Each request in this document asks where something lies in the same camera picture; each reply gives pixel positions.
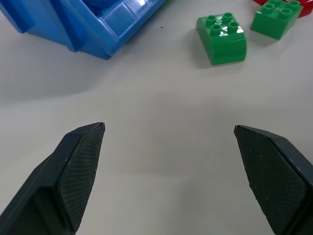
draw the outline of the green brick stud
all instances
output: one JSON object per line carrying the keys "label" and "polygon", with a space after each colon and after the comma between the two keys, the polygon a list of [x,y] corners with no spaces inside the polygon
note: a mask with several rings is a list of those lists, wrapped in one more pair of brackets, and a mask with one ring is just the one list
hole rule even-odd
{"label": "green brick stud", "polygon": [[232,13],[199,18],[197,31],[212,65],[245,60],[246,37]]}
{"label": "green brick stud", "polygon": [[298,1],[269,0],[254,16],[251,30],[280,40],[297,20],[303,6]]}

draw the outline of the blue plastic bin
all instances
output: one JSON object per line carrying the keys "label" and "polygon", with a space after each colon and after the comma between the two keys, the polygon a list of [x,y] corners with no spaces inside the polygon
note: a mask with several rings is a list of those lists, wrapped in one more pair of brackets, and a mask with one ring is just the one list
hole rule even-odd
{"label": "blue plastic bin", "polygon": [[20,33],[109,59],[165,0],[0,0]]}

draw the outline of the plastic toy brick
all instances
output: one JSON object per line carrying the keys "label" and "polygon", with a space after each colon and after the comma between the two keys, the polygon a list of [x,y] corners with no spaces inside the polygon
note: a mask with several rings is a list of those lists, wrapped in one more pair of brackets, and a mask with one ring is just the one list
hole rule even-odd
{"label": "plastic toy brick", "polygon": [[109,59],[165,0],[0,0],[20,33]]}
{"label": "plastic toy brick", "polygon": [[256,12],[251,30],[279,40],[293,26],[302,8],[298,1],[269,0]]}
{"label": "plastic toy brick", "polygon": [[311,14],[313,10],[313,0],[298,0],[300,2],[300,5],[303,6],[303,9],[299,15],[299,17],[303,17],[306,15]]}
{"label": "plastic toy brick", "polygon": [[255,1],[259,5],[263,6],[268,0],[253,0],[253,1]]}
{"label": "plastic toy brick", "polygon": [[[263,6],[268,0],[254,0],[256,3]],[[300,2],[300,5],[303,6],[303,9],[299,15],[300,17],[306,16],[311,14],[313,10],[313,0],[298,0]]]}
{"label": "plastic toy brick", "polygon": [[246,37],[232,13],[199,18],[197,31],[212,65],[245,60]]}

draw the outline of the curved green brick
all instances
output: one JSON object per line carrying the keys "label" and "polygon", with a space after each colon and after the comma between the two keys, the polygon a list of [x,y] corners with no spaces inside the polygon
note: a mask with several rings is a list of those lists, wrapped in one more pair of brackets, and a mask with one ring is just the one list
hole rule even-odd
{"label": "curved green brick", "polygon": [[245,60],[246,37],[233,14],[201,17],[197,31],[212,65]]}
{"label": "curved green brick", "polygon": [[279,40],[293,26],[302,8],[298,1],[269,0],[255,13],[251,30]]}

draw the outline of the red lego brick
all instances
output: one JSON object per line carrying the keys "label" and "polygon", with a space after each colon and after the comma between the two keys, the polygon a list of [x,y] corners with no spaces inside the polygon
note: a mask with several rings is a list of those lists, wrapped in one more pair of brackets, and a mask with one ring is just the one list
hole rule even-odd
{"label": "red lego brick", "polygon": [[[254,0],[256,3],[263,6],[268,0]],[[299,18],[309,15],[313,10],[313,0],[298,0],[300,5],[303,6],[303,10],[301,11]]]}
{"label": "red lego brick", "polygon": [[263,6],[268,0],[254,0],[259,5]]}

